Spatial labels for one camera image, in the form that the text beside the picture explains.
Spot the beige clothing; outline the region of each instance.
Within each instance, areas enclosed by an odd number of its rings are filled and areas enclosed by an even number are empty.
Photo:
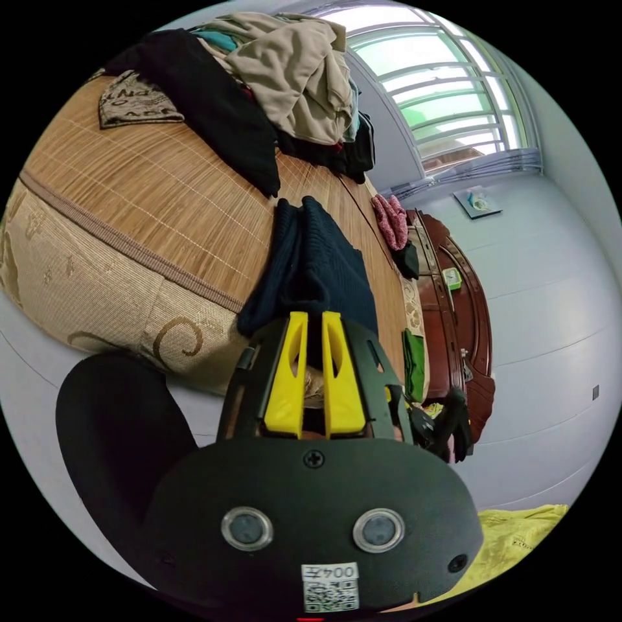
[[[201,44],[253,92],[269,120],[284,132],[319,144],[336,144],[352,123],[345,29],[323,19],[284,14],[235,13],[210,27],[242,44],[224,53]]]

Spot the window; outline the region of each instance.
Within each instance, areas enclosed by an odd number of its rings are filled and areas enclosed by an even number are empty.
[[[505,76],[473,35],[438,15],[378,0],[328,7],[413,133],[423,169],[528,144]]]

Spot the screw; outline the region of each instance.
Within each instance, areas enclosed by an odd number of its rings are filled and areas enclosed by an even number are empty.
[[[309,468],[320,468],[324,464],[324,454],[311,449],[303,456],[303,462]]]
[[[175,567],[175,560],[170,553],[160,553],[157,560],[165,566],[169,566],[171,568]]]
[[[456,555],[450,562],[449,566],[447,566],[447,570],[451,573],[460,572],[464,569],[467,564],[467,556],[466,555]]]

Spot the curtain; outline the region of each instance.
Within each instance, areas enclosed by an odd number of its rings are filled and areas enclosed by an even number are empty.
[[[496,154],[482,155],[468,162],[462,162],[436,175],[403,183],[382,192],[384,196],[394,194],[400,201],[427,190],[432,186],[455,183],[466,179],[481,179],[491,175],[508,174],[514,171],[542,172],[542,156],[535,147],[508,149]]]

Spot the window frame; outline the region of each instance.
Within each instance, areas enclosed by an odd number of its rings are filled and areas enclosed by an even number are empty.
[[[327,3],[319,8],[316,8],[312,11],[312,14],[316,17],[323,17],[330,21],[330,15],[335,12],[340,12],[352,8],[362,8],[362,7],[371,7],[371,8],[382,8],[383,6],[392,6],[394,7],[397,3],[391,0],[341,0],[337,2]],[[489,114],[493,115],[496,119],[496,123],[492,126],[494,129],[488,129],[487,131],[494,132],[495,130],[499,133],[501,139],[499,141],[491,141],[486,143],[481,143],[481,146],[484,144],[495,144],[495,149],[497,152],[501,152],[504,150],[508,150],[511,148],[510,138],[505,127],[504,117],[510,116],[513,117],[513,132],[516,134],[516,138],[518,141],[518,147],[539,147],[539,136],[536,130],[533,114],[531,113],[531,108],[529,106],[529,102],[523,92],[523,89],[520,85],[520,81],[517,79],[516,75],[513,73],[511,68],[507,63],[504,62],[502,58],[502,54],[498,52],[496,49],[492,48],[488,43],[482,41],[479,37],[474,35],[472,32],[464,29],[456,25],[456,28],[462,32],[462,35],[456,34],[452,32],[448,26],[443,23],[443,21],[447,22],[449,20],[440,17],[441,19],[437,19],[437,16],[432,13],[406,5],[401,5],[401,7],[410,9],[413,14],[419,19],[423,21],[414,21],[413,23],[409,22],[393,22],[386,24],[379,24],[372,27],[361,28],[357,30],[352,30],[347,35],[348,40],[348,48],[349,50],[356,55],[357,60],[362,63],[367,72],[375,77],[378,87],[381,92],[385,93],[387,98],[389,98],[392,103],[397,107],[402,118],[406,120],[402,109],[406,108],[408,105],[412,105],[413,103],[419,103],[423,101],[422,98],[416,98],[415,100],[408,100],[404,102],[396,102],[394,99],[394,95],[398,95],[399,93],[404,93],[408,91],[415,91],[422,86],[431,86],[433,84],[440,84],[441,82],[471,82],[472,84],[479,83],[483,88],[483,93],[486,95],[487,99],[490,103],[491,112]],[[408,34],[436,34],[436,36],[441,35],[441,40],[446,40],[450,42],[451,48],[455,47],[459,50],[460,54],[466,59],[465,62],[438,62],[438,63],[426,63],[423,65],[412,65],[410,67],[405,67],[403,69],[399,69],[382,76],[376,74],[363,60],[363,58],[357,53],[356,49],[364,46],[366,43],[371,43],[372,41],[382,41],[385,38],[395,38],[395,28],[404,29],[404,35]],[[477,58],[474,57],[473,54],[468,50],[467,46],[462,45],[462,41],[469,42],[476,52],[481,55],[484,59],[485,63],[489,66],[489,71],[484,71],[478,65]],[[473,76],[468,78],[442,78],[438,80],[428,80],[426,82],[418,82],[411,84],[409,86],[401,87],[400,89],[394,89],[392,91],[388,91],[384,87],[384,82],[394,78],[401,78],[408,76],[411,73],[418,73],[419,71],[425,71],[426,69],[435,69],[437,67],[464,67],[466,73],[469,74],[471,72],[474,73]],[[496,78],[499,81],[499,85],[501,87],[501,91],[507,100],[508,108],[503,109],[497,102],[497,98],[488,83],[486,78]],[[430,96],[430,99],[437,99],[439,97],[443,97],[443,94],[438,94],[436,96]],[[451,132],[443,132],[440,134],[435,134],[433,137],[427,137],[424,139],[416,139],[413,133],[414,129],[420,129],[423,126],[436,126],[443,123],[447,123],[453,120],[466,119],[469,117],[477,117],[477,116],[488,116],[487,113],[482,112],[480,115],[476,111],[470,113],[458,113],[454,115],[451,119],[444,117],[443,119],[434,119],[429,122],[425,122],[424,124],[418,124],[416,126],[410,126],[408,121],[406,121],[406,125],[410,129],[410,134],[412,136],[413,144],[417,149],[417,153],[419,154],[420,165],[423,168],[424,162],[431,160],[436,156],[446,156],[454,152],[459,152],[462,148],[457,147],[451,150],[447,150],[444,152],[439,152],[436,155],[426,156],[425,159],[421,157],[419,153],[419,145],[424,145],[427,142],[431,142],[432,140],[436,140],[438,138],[442,138],[444,135],[448,139],[452,137],[458,137],[460,135],[464,135],[466,132],[472,130],[473,132],[481,130],[484,126],[471,126],[469,128],[460,128],[459,130],[452,130]],[[464,145],[464,148],[476,148],[478,145]]]

